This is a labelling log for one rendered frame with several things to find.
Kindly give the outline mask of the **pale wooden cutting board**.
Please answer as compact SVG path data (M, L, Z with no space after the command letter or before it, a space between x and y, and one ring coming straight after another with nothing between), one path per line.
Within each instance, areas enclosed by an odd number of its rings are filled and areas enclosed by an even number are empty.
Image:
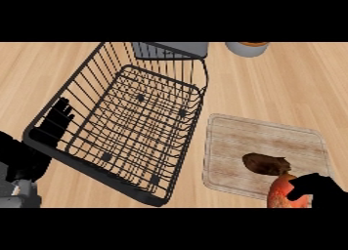
M325 138L317 130L251 118L212 114L206 127L203 184L220 191L267 200L276 176L251 171L243 156L285 157L297 177L335 177Z

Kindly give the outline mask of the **grey cup with orange contents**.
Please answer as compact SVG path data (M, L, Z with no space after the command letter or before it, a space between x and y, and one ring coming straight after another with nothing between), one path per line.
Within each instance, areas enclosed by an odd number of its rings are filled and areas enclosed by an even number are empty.
M270 45L268 42L252 43L252 42L227 42L228 50L239 56L246 58L258 57Z

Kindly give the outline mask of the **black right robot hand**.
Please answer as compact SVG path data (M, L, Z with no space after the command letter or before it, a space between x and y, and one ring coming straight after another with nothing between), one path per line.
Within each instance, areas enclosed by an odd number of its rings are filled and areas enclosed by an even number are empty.
M291 180L289 183L294 186L288 193L291 201L297 201L304 195L310 194L314 197L314 208L348 208L348 192L331 177L313 173Z

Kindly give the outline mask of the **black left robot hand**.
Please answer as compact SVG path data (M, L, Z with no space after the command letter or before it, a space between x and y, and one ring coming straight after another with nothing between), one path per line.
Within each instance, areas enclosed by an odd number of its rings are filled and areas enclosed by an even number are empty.
M61 98L40 126L30 130L30 137L46 146L58 146L76 117L72 111L70 100ZM36 182L46 173L51 161L49 155L0 131L0 162L8 165L6 181L9 183L18 180Z

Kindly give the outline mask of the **grey box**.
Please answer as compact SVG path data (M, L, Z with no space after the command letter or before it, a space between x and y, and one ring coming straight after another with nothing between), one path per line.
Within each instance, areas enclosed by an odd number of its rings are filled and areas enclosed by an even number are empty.
M200 60L208 56L208 42L134 42L140 60Z

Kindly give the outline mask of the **orange squash with brown stem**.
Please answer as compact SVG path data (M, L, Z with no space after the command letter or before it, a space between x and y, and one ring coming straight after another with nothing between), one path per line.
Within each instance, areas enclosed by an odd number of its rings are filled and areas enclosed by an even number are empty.
M297 179L297 176L291 174L292 164L286 158L252 152L243 156L243 163L255 173L276 176L267 195L267 207L308 208L310 196L307 194L295 201L288 198L288 194L295 189L291 181Z

